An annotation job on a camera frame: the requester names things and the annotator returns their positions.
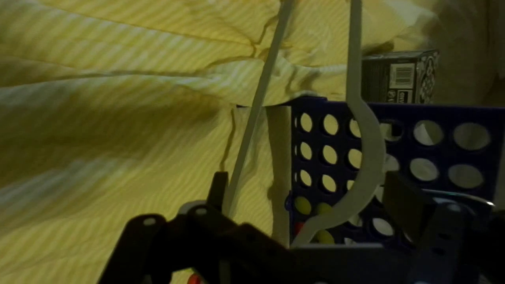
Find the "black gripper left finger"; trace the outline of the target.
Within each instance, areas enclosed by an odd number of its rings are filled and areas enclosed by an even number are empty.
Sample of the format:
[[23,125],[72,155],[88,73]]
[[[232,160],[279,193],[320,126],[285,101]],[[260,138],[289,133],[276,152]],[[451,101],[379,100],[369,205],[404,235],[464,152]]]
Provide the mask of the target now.
[[225,196],[225,190],[229,185],[229,174],[227,172],[216,172],[213,175],[211,185],[210,185],[210,191],[206,196],[206,204],[221,212],[222,210],[222,204],[224,204],[224,196]]

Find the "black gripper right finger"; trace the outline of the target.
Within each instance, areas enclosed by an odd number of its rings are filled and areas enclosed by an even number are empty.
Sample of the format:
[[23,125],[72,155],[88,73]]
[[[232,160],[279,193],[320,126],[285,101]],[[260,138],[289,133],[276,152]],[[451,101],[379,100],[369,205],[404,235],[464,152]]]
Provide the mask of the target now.
[[386,215],[412,242],[421,238],[435,209],[432,197],[399,172],[388,172],[385,175],[382,204]]

